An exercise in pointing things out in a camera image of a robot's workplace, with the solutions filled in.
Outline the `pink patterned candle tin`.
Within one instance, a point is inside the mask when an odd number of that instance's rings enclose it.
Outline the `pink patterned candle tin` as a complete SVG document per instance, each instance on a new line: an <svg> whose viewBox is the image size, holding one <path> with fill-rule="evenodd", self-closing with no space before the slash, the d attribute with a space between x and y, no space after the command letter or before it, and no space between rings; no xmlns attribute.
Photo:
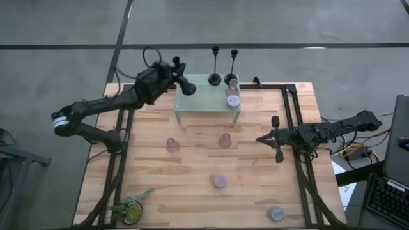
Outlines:
<svg viewBox="0 0 409 230"><path fill-rule="evenodd" d="M216 174L212 178L213 186L217 189L222 189L227 186L228 182L223 174Z"/></svg>

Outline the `grey candle tin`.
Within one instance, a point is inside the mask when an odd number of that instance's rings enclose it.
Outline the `grey candle tin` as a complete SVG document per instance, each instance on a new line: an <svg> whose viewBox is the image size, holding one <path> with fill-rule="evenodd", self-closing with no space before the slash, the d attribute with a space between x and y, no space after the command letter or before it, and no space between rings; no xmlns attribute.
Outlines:
<svg viewBox="0 0 409 230"><path fill-rule="evenodd" d="M274 222L282 222L286 218L286 213L283 208L278 207L278 206L273 206L269 209L268 211L269 217L274 221Z"/></svg>

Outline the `black aluminium table frame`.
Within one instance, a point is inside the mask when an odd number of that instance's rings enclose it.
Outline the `black aluminium table frame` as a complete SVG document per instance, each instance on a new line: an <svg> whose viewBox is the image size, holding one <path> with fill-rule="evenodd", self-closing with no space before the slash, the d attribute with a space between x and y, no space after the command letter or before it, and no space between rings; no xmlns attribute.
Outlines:
<svg viewBox="0 0 409 230"><path fill-rule="evenodd" d="M230 113L185 113L178 123L175 96L170 91L132 116L114 111L97 121L98 128L119 127L129 138L123 182L111 201L155 189L142 201L139 228L275 228L316 222L313 203L302 205L292 149L283 148L279 164L273 149L256 142L270 131L274 115L284 128L288 118L319 121L310 83L251 84L241 92L236 123ZM225 133L231 136L230 148L218 144ZM178 152L166 150L170 137L180 143ZM216 174L226 177L226 187L213 186ZM286 212L278 224L268 217L273 206Z"/></svg>

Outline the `pink ribbed glass candle holder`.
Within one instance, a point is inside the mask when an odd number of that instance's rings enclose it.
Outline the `pink ribbed glass candle holder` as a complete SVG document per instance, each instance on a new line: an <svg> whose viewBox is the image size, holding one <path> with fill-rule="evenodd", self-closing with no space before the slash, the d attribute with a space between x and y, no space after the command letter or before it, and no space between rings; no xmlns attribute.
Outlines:
<svg viewBox="0 0 409 230"><path fill-rule="evenodd" d="M219 137L218 144L221 148L230 148L232 145L231 136L229 133L225 133Z"/></svg>
<svg viewBox="0 0 409 230"><path fill-rule="evenodd" d="M225 89L225 95L229 96L240 96L240 90L238 87L237 79L230 79L228 86Z"/></svg>
<svg viewBox="0 0 409 230"><path fill-rule="evenodd" d="M169 153L178 152L180 150L180 143L177 140L170 137L166 141L166 150Z"/></svg>

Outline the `grey open laptop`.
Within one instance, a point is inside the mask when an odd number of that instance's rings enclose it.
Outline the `grey open laptop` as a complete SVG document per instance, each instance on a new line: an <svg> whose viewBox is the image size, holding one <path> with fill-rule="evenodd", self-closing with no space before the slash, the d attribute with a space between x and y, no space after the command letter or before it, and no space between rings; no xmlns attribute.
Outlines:
<svg viewBox="0 0 409 230"><path fill-rule="evenodd" d="M409 137L409 96L398 95L387 143L383 176L368 178L359 226L375 230L409 230L409 151L398 146Z"/></svg>

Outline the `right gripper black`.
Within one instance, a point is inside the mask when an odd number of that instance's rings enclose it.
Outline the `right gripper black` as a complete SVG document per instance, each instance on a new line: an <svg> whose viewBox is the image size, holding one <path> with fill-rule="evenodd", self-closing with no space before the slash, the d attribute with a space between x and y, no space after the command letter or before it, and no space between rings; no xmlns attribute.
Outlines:
<svg viewBox="0 0 409 230"><path fill-rule="evenodd" d="M288 129L279 129L280 120L278 116L272 116L273 132L269 132L261 137L256 138L256 142L266 144L274 149L274 141L276 148L275 161L282 163L284 161L284 155L281 150L281 146L288 146L291 144L291 132Z"/></svg>

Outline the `black power brick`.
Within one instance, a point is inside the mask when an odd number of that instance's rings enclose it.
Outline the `black power brick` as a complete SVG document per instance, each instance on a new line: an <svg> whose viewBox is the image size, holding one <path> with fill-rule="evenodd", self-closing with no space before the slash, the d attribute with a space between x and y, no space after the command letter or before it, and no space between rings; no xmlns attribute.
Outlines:
<svg viewBox="0 0 409 230"><path fill-rule="evenodd" d="M372 151L369 148L358 148L358 149L354 149L353 151L349 152L345 156L345 159L347 161L359 160L361 158L370 157L371 154L372 154Z"/></svg>

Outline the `pale floral candle tin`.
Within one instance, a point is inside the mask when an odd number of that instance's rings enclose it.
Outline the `pale floral candle tin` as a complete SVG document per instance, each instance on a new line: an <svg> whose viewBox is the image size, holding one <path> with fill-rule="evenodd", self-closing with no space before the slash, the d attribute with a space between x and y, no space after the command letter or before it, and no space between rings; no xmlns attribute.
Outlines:
<svg viewBox="0 0 409 230"><path fill-rule="evenodd" d="M226 105L229 109L239 109L240 97L238 95L229 95L226 98Z"/></svg>

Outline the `green potted plant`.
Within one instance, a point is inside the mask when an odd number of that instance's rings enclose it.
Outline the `green potted plant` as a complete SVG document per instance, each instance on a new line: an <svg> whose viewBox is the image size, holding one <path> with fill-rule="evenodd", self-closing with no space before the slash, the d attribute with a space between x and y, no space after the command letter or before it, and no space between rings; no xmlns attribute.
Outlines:
<svg viewBox="0 0 409 230"><path fill-rule="evenodd" d="M111 220L122 222L129 226L138 223L143 215L143 205L141 201L149 197L154 191L154 188L149 188L139 195L126 197L118 204L112 205L110 208Z"/></svg>

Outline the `green perforated metal shelf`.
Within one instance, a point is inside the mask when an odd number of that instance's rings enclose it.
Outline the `green perforated metal shelf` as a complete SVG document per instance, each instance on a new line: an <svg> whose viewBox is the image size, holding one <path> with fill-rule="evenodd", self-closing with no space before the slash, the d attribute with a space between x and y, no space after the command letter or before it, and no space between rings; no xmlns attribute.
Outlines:
<svg viewBox="0 0 409 230"><path fill-rule="evenodd" d="M187 74L184 77L196 86L196 92L186 96L180 86L176 87L174 110L178 123L181 123L184 112L227 112L232 114L233 123L237 122L241 113L241 99L239 109L227 107L225 89L228 85L225 82L212 86L208 83L208 75Z"/></svg>

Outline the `white paper sheet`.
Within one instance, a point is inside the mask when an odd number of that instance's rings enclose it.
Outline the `white paper sheet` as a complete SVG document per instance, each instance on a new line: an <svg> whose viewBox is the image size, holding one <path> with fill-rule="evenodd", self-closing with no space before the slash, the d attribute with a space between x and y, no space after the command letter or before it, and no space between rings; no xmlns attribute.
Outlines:
<svg viewBox="0 0 409 230"><path fill-rule="evenodd" d="M344 168L342 168L340 165L338 165L334 161L332 161L332 167L333 167L335 175L346 172ZM341 197L341 201L342 201L344 210L349 205L350 199L352 197L352 194L353 194L353 191L355 190L356 185L357 185L356 183L352 183L349 185L343 185L343 186L339 185L338 186L339 194Z"/></svg>

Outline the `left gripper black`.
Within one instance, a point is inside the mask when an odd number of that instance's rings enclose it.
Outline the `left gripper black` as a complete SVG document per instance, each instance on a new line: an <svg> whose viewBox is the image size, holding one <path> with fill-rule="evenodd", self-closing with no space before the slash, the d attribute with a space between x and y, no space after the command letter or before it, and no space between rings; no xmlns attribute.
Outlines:
<svg viewBox="0 0 409 230"><path fill-rule="evenodd" d="M185 71L186 64L180 63L178 66L178 75L174 76L173 68L166 62L156 63L156 73L157 73L157 91L167 91L174 83L178 83L180 87L185 86L185 78L183 73Z"/></svg>

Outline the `black metal stand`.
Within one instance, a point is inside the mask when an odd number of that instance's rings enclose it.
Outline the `black metal stand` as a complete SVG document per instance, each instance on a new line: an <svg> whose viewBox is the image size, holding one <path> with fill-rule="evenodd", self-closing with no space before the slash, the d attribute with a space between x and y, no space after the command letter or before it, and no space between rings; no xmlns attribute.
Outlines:
<svg viewBox="0 0 409 230"><path fill-rule="evenodd" d="M0 230L7 230L32 163L50 166L51 159L18 149L9 131L0 128Z"/></svg>

